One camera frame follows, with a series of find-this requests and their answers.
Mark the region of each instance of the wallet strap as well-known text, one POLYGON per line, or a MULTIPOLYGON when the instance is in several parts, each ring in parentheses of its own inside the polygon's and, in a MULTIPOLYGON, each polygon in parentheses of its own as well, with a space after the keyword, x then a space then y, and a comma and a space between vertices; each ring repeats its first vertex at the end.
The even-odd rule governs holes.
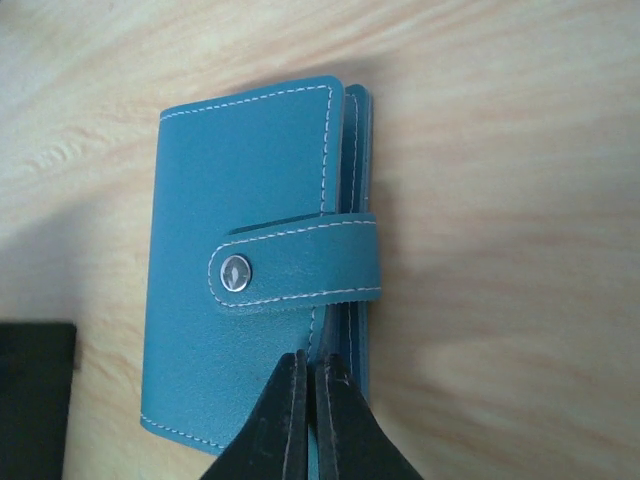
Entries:
POLYGON ((380 296, 375 216, 350 213, 306 218, 222 239, 208 265, 209 289, 221 308, 239 313, 316 307, 380 296), (246 289, 225 289, 225 260, 247 260, 246 289))

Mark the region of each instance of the wood grain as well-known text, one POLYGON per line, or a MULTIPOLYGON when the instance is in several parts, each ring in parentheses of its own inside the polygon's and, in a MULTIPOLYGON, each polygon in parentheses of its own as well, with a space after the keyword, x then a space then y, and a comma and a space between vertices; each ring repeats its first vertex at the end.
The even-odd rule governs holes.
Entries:
POLYGON ((0 317, 79 325, 65 478, 196 479, 138 425, 159 111, 376 101, 381 425, 427 479, 640 478, 640 4, 0 2, 0 317))

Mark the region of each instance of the table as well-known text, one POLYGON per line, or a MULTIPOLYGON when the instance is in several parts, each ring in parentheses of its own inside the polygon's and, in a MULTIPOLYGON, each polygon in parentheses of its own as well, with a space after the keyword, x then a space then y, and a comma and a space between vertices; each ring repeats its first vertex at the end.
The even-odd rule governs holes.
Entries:
POLYGON ((0 2, 0 317, 79 327, 65 478, 196 479, 139 426, 161 109, 376 101, 371 397, 427 479, 640 478, 640 4, 0 2))

